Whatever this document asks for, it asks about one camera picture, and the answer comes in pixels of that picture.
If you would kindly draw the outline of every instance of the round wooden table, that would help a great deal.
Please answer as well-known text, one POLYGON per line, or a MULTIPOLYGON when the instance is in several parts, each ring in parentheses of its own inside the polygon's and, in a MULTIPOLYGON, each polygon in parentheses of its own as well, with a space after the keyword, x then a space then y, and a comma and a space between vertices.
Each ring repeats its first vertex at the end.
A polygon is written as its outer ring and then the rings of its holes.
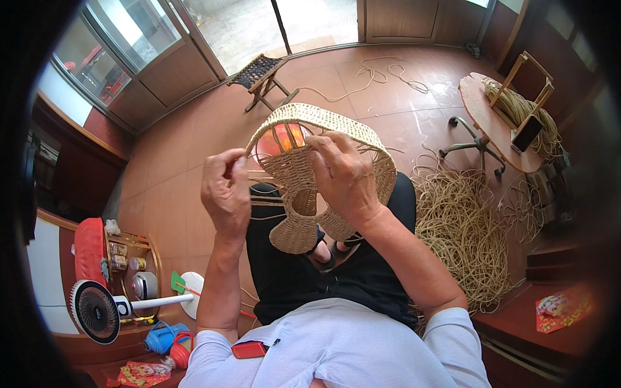
POLYGON ((470 73, 460 81, 461 99, 474 127, 483 133, 482 143, 492 143, 498 150, 500 157, 507 164, 523 173, 537 171, 543 159, 528 147, 525 152, 517 153, 511 148, 511 130, 516 127, 509 126, 498 113, 489 107, 489 100, 485 96, 483 78, 479 73, 470 73))

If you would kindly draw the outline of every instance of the white round base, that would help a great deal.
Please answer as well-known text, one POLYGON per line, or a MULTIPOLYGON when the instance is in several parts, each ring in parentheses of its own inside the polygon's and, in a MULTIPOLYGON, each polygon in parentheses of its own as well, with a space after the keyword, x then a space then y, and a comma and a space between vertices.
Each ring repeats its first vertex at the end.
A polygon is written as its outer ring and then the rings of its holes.
MULTIPOLYGON (((196 272, 186 272, 181 275, 181 278, 186 281, 186 287, 198 292, 199 294, 202 292, 202 285, 205 282, 205 279, 196 272)), ((183 294, 192 294, 188 290, 185 290, 183 294)), ((194 299, 188 300, 187 302, 182 302, 181 307, 183 311, 186 312, 192 319, 196 319, 196 309, 198 308, 198 301, 201 297, 194 295, 194 299)))

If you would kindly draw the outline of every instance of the electric fan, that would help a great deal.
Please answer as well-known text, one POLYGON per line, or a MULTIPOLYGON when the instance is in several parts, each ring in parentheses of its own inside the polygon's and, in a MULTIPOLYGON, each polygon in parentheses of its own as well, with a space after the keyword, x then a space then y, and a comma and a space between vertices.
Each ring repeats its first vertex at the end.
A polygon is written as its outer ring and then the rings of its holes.
POLYGON ((87 336, 96 343, 108 345, 119 335, 120 318, 130 315, 134 309, 149 309, 193 299, 193 294, 182 294, 130 302, 122 295, 112 296, 99 282, 80 280, 71 289, 71 313, 87 336))

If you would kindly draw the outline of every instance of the floor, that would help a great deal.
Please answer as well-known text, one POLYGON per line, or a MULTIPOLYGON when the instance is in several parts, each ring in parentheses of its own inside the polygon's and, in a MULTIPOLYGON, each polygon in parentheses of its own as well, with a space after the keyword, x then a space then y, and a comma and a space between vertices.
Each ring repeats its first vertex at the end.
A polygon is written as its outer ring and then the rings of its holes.
MULTIPOLYGON (((240 71, 260 53, 271 58, 287 55, 269 0, 189 0, 188 4, 227 74, 240 71)), ((293 53, 358 41, 356 0, 287 0, 278 7, 293 53)))
MULTIPOLYGON (((471 142, 467 131, 447 125, 453 115, 471 122, 463 108, 459 81, 472 71, 503 80, 484 59, 474 59, 466 50, 423 45, 377 45, 347 48, 291 60, 278 72, 278 79, 288 88, 310 86, 330 97, 342 96, 365 86, 368 74, 356 78, 360 60, 399 55, 404 61, 380 59, 366 62, 385 72, 388 65, 399 63, 405 78, 427 84, 431 93, 422 94, 393 76, 385 84, 373 83, 368 89, 338 102, 327 102, 310 90, 301 90, 293 102, 306 102, 359 120, 374 129, 384 145, 402 150, 393 152, 397 168, 410 175, 416 158, 426 153, 422 143, 438 150, 453 143, 471 142)), ((277 88, 267 100, 278 104, 284 98, 277 88)), ((205 93, 148 129, 137 141, 127 165, 120 195, 121 229, 149 235, 161 258, 163 282, 172 270, 203 274, 213 248, 214 226, 200 198, 204 159, 233 147, 245 147, 270 111, 263 104, 244 113, 252 100, 239 85, 221 86, 205 93)), ((476 168, 476 150, 454 151, 447 156, 458 168, 476 168)), ((420 160, 421 164, 430 164, 420 160)), ((500 196, 518 173, 507 167, 502 181, 494 179, 499 165, 486 155, 489 186, 500 196)), ((509 235, 509 272, 512 280, 522 279, 525 255, 532 244, 518 245, 509 235)), ((254 293, 246 252, 241 258, 242 287, 254 293)), ((164 284, 163 296, 172 295, 164 284)), ((254 301, 242 294, 242 300, 254 301)), ((169 323, 182 320, 193 326, 179 305, 161 308, 160 318, 169 323)), ((240 317, 240 330, 247 331, 252 319, 240 317)))

